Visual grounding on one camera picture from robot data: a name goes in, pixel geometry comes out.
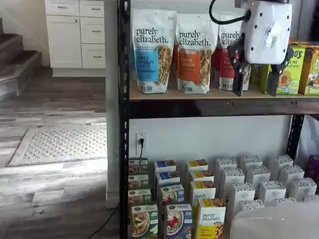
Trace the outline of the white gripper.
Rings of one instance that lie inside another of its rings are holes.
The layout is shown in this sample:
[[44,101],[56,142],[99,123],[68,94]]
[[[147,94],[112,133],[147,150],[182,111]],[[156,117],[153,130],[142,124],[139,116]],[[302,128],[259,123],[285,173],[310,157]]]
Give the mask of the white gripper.
[[242,96],[244,72],[250,64],[271,64],[266,92],[276,96],[279,77],[293,56],[289,46],[292,4],[288,0],[249,0],[250,18],[242,22],[241,36],[227,47],[234,70],[233,93]]

